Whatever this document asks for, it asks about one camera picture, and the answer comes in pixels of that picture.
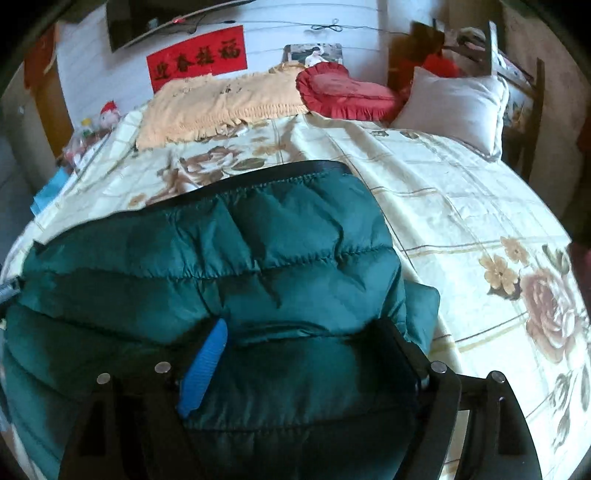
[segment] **small bottle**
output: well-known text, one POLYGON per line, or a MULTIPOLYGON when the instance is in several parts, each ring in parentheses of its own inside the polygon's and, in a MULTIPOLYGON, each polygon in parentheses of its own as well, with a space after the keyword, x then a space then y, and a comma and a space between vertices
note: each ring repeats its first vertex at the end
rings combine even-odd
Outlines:
POLYGON ((92 128, 92 120, 90 118, 85 118, 80 123, 82 125, 82 136, 84 138, 91 136, 95 132, 92 128))

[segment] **television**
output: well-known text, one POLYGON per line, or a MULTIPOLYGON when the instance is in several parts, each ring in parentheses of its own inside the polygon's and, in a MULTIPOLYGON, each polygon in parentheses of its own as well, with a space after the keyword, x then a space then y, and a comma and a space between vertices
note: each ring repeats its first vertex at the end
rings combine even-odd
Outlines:
POLYGON ((249 4, 254 0, 108 0, 107 25, 111 50, 142 40, 188 17, 249 4))

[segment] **red object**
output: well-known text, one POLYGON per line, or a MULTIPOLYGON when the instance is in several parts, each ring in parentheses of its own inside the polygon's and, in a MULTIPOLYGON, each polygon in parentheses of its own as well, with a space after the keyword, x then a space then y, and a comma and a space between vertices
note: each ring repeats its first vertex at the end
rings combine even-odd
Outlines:
POLYGON ((25 88, 36 89, 56 58, 56 26, 52 25, 31 47, 25 57, 25 88))
POLYGON ((453 61, 434 53, 427 55, 422 67, 438 77, 454 79, 462 76, 461 70, 453 61))
POLYGON ((398 95, 377 83, 359 82, 335 62, 302 70, 295 81, 310 110, 329 118, 392 121, 402 108, 398 95))
POLYGON ((105 103, 105 106, 101 109, 100 114, 102 115, 103 113, 108 112, 109 110, 117 110, 117 105, 113 100, 105 103))
POLYGON ((434 53, 427 55, 423 63, 400 59, 397 76, 397 90, 399 92, 409 87, 413 82, 415 67, 423 67, 438 77, 459 78, 463 76, 462 71, 453 61, 434 53))
POLYGON ((146 58, 154 93, 172 79, 246 69, 242 26, 199 35, 146 58))

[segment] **beige blanket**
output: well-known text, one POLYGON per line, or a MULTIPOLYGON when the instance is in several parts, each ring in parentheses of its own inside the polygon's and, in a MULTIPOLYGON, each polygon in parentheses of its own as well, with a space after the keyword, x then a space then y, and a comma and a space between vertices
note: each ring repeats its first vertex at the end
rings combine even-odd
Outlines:
MULTIPOLYGON (((570 238, 506 164, 447 138, 316 114, 138 153, 141 117, 128 114, 79 181, 29 223, 0 283, 20 273, 33 241, 44 244, 82 222, 259 168, 344 162, 382 208, 405 278, 441 294, 429 358, 459 374, 502 371, 544 480, 569 479, 591 445, 591 326, 565 252, 570 238)), ((441 480, 452 480, 458 467, 464 414, 441 480)), ((20 464, 31 465, 14 430, 3 434, 14 438, 20 464)))
POLYGON ((302 66, 285 62, 267 73, 233 79, 210 75, 168 82, 149 103, 137 147, 163 147, 226 134, 228 127, 307 113, 296 76, 302 66))

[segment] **red banner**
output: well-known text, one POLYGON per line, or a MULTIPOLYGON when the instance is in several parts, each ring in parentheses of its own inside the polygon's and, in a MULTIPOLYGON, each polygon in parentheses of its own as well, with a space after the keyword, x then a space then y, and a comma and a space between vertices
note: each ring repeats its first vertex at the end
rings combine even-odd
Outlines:
POLYGON ((154 93, 172 79, 246 69, 242 26, 199 35, 147 57, 154 93))

